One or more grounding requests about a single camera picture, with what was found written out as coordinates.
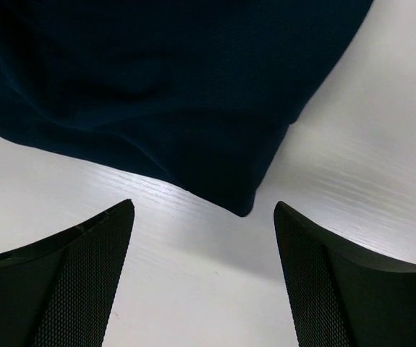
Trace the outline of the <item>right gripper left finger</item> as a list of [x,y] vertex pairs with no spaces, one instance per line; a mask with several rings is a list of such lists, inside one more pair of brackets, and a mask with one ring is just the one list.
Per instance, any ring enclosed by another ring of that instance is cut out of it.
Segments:
[[124,200],[0,254],[0,346],[101,346],[130,243]]

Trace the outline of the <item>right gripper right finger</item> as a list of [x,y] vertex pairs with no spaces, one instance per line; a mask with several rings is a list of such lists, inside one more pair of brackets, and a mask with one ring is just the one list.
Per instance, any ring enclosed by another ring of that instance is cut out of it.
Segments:
[[284,202],[273,220],[299,346],[416,346],[416,264],[361,247]]

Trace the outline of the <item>navy blue shorts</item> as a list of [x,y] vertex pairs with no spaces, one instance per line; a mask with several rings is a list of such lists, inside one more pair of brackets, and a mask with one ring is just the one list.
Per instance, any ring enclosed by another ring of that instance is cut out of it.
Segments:
[[0,1],[0,137],[238,216],[370,1]]

